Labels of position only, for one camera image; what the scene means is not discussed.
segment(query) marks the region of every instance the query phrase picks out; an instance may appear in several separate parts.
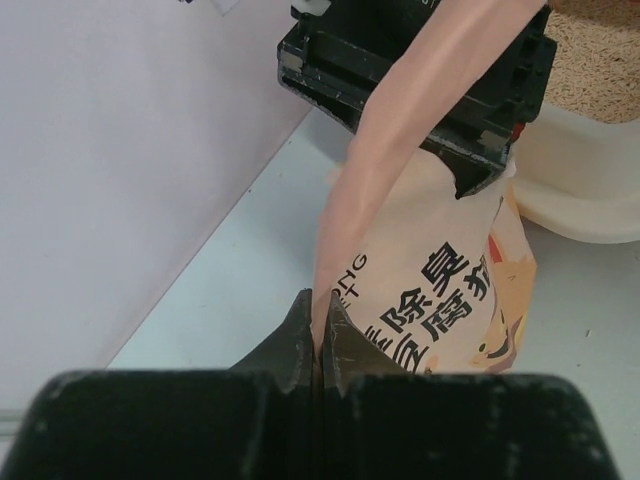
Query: cat litter bag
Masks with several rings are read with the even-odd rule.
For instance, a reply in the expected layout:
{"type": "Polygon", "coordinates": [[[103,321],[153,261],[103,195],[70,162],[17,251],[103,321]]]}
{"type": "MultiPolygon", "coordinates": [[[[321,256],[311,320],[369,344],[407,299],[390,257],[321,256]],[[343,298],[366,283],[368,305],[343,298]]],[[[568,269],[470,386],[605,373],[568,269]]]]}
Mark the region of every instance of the cat litter bag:
{"type": "Polygon", "coordinates": [[[354,325],[412,373],[502,372],[522,342],[536,263],[511,178],[455,198],[450,170],[419,150],[336,280],[354,325]]]}

